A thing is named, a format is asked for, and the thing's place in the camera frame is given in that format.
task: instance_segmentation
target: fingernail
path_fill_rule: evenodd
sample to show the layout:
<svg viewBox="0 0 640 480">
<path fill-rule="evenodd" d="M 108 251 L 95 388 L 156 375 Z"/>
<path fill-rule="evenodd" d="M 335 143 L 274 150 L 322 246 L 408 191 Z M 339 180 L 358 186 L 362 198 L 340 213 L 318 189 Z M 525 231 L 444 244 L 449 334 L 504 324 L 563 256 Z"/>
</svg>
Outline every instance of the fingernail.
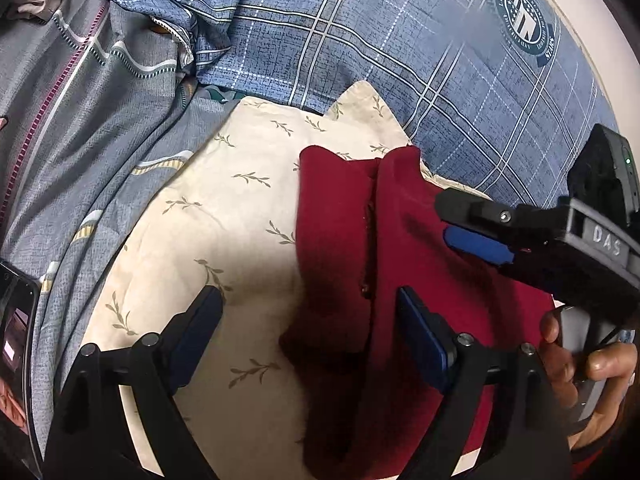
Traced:
<svg viewBox="0 0 640 480">
<path fill-rule="evenodd" d="M 589 357 L 589 366 L 591 370 L 602 370 L 607 364 L 607 359 L 601 354 L 601 350 L 596 350 Z"/>
</svg>

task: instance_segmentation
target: black phone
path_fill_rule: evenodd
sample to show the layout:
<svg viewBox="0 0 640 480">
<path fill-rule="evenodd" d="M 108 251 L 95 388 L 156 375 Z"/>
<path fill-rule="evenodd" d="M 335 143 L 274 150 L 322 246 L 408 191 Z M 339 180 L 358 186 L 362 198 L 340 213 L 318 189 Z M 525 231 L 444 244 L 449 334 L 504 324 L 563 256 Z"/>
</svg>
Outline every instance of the black phone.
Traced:
<svg viewBox="0 0 640 480">
<path fill-rule="evenodd" d="M 0 449 L 40 478 L 31 413 L 31 344 L 39 282 L 0 260 Z"/>
</svg>

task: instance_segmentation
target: folded red clothing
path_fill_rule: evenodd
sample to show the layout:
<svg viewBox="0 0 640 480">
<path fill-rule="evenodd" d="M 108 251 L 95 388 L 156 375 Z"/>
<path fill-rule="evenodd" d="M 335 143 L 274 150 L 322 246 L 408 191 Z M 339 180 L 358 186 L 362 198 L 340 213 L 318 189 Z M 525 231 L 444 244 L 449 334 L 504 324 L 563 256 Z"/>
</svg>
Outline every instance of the folded red clothing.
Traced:
<svg viewBox="0 0 640 480">
<path fill-rule="evenodd" d="M 451 251 L 424 181 L 419 150 L 344 161 L 311 146 L 300 155 L 296 250 L 305 302 L 280 344 L 305 387 L 304 459 L 319 480 L 399 474 L 440 402 L 395 329 L 396 290 L 412 286 L 453 330 L 515 348 L 537 343 L 550 295 Z M 465 452 L 482 444 L 485 388 Z"/>
</svg>

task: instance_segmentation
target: screw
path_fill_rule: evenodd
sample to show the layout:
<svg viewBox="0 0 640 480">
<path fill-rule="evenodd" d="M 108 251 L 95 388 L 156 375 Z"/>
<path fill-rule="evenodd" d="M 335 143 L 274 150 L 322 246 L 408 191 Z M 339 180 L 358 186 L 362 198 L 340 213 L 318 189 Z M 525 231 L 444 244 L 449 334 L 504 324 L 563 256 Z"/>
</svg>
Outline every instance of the screw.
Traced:
<svg viewBox="0 0 640 480">
<path fill-rule="evenodd" d="M 531 343 L 522 343 L 520 345 L 520 350 L 522 350 L 526 355 L 533 355 L 536 353 L 536 347 Z"/>
<path fill-rule="evenodd" d="M 471 334 L 462 332 L 458 334 L 458 342 L 462 346 L 471 346 L 474 343 L 474 337 Z"/>
<path fill-rule="evenodd" d="M 80 353 L 84 356 L 84 357 L 89 357 L 90 355 L 92 355 L 96 350 L 98 349 L 98 347 L 94 344 L 94 343 L 87 343 L 86 345 L 82 346 L 82 348 L 80 349 Z"/>
<path fill-rule="evenodd" d="M 158 334 L 156 334 L 155 332 L 149 332 L 148 334 L 143 335 L 142 339 L 140 340 L 140 342 L 144 346 L 156 345 L 156 344 L 158 344 L 158 341 L 160 341 L 160 336 Z"/>
</svg>

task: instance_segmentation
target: crumpled blue fabric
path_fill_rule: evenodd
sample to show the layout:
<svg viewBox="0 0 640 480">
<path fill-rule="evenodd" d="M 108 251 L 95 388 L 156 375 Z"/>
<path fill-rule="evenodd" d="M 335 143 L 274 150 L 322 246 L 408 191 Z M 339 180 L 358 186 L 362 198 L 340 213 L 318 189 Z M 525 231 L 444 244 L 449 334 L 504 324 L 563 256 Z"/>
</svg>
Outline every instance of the crumpled blue fabric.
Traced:
<svg viewBox="0 0 640 480">
<path fill-rule="evenodd" d="M 616 129 L 546 0 L 114 1 L 172 30 L 203 84 L 324 113 L 369 81 L 432 171 L 501 202 L 553 206 L 591 127 Z"/>
</svg>

